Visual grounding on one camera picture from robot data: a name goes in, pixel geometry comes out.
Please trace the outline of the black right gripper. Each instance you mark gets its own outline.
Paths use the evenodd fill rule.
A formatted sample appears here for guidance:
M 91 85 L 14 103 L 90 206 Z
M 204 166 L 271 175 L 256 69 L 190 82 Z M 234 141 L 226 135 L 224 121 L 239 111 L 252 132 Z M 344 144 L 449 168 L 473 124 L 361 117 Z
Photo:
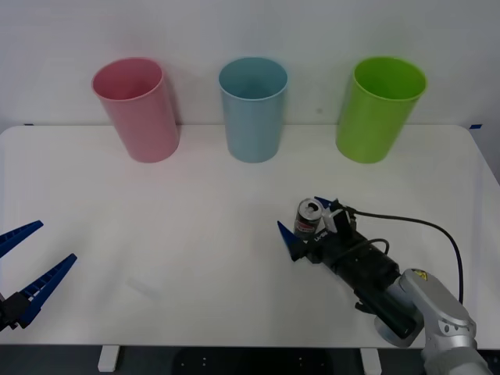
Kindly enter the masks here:
M 337 198 L 314 198 L 330 212 L 345 210 Z M 355 291 L 374 288 L 383 292 L 400 277 L 398 264 L 388 256 L 390 244 L 383 238 L 368 239 L 355 230 L 340 234 L 322 230 L 308 241 L 280 221 L 277 226 L 293 262 L 307 258 L 322 263 Z

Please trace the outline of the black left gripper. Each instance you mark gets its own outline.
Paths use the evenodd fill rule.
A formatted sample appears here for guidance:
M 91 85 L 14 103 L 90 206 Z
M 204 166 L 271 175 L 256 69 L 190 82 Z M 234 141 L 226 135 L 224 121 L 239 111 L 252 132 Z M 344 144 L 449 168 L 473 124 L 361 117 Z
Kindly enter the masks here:
M 12 251 L 36 230 L 43 227 L 40 220 L 18 227 L 0 235 L 0 258 Z M 44 273 L 21 291 L 15 292 L 1 301 L 1 330 L 18 326 L 28 327 L 41 311 L 42 306 L 58 287 L 65 275 L 76 262 L 75 254 L 68 255 L 63 261 Z

